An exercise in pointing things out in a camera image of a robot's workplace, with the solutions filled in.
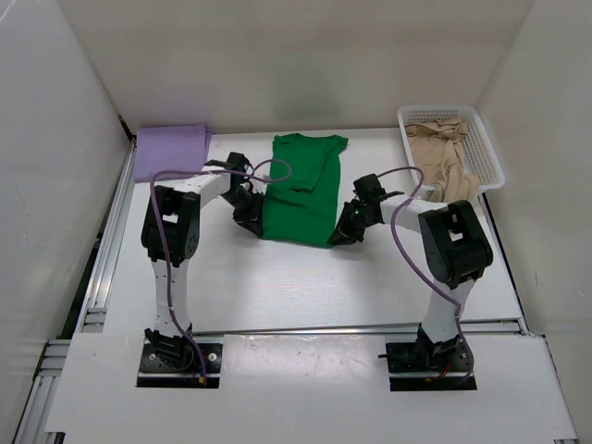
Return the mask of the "green t shirt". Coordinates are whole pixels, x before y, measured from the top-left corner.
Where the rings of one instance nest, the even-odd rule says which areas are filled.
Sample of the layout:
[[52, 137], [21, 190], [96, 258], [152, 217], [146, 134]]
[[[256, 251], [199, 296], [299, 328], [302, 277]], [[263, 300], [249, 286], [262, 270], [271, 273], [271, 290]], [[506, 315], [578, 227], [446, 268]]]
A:
[[292, 133], [274, 138], [273, 182], [266, 186], [263, 204], [264, 240], [329, 246], [338, 210], [339, 156], [348, 143], [340, 135]]

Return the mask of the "beige t shirt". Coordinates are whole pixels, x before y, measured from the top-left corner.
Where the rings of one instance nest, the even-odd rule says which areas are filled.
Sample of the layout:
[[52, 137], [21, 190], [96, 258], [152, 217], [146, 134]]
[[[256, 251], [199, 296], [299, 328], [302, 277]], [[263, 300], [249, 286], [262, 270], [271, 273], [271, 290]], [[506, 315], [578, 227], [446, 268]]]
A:
[[424, 184], [433, 188], [431, 202], [449, 204], [475, 198], [480, 179], [465, 171], [465, 122], [458, 117], [431, 119], [407, 125], [405, 134], [413, 162], [424, 173]]

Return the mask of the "purple t shirt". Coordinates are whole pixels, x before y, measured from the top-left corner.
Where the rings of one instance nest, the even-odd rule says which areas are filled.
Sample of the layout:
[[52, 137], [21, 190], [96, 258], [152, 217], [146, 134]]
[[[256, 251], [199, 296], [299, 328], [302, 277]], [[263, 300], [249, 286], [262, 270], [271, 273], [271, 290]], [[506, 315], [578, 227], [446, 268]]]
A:
[[208, 157], [212, 131], [204, 124], [141, 128], [132, 177], [149, 182], [161, 170], [200, 170]]

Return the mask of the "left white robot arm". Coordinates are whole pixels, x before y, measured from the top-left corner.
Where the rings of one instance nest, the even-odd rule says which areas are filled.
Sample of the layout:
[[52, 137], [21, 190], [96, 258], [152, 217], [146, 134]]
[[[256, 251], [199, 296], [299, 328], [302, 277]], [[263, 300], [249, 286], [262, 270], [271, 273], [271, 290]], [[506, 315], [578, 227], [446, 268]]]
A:
[[145, 337], [154, 346], [164, 346], [162, 359], [174, 370], [187, 368], [194, 357], [187, 276], [200, 241], [201, 210], [221, 197], [233, 207], [237, 225], [263, 235], [264, 196], [253, 189], [251, 167], [244, 154], [232, 152], [225, 161], [206, 162], [200, 172], [165, 169], [150, 177], [141, 244], [154, 271], [156, 317]]

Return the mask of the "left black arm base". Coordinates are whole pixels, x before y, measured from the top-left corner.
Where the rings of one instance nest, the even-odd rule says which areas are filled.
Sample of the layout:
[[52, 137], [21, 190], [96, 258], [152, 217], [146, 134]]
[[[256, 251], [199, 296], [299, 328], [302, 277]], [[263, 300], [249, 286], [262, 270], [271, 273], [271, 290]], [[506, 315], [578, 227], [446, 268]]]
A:
[[223, 362], [221, 342], [198, 343], [203, 359], [186, 338], [144, 330], [136, 386], [151, 389], [218, 389]]

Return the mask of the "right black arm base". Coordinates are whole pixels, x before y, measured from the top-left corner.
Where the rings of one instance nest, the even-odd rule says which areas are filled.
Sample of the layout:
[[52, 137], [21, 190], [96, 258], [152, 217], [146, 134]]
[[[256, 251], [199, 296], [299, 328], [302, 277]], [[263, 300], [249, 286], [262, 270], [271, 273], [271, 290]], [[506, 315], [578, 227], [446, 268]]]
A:
[[392, 392], [477, 390], [474, 357], [465, 341], [433, 343], [422, 327], [413, 342], [387, 342], [377, 356], [387, 362]]

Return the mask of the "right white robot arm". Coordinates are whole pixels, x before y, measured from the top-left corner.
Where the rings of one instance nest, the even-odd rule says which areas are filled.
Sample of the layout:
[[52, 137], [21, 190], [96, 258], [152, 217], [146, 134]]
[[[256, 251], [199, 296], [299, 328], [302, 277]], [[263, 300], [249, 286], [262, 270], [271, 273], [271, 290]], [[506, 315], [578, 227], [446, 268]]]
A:
[[[388, 225], [401, 256], [432, 290], [415, 349], [416, 361], [435, 370], [462, 338], [461, 316], [469, 293], [492, 265], [493, 252], [472, 204], [431, 203], [400, 191], [387, 192], [377, 174], [353, 182], [355, 197], [344, 204], [327, 243], [351, 245], [364, 240], [368, 228]], [[421, 237], [428, 272], [424, 273], [405, 250], [399, 230]]]

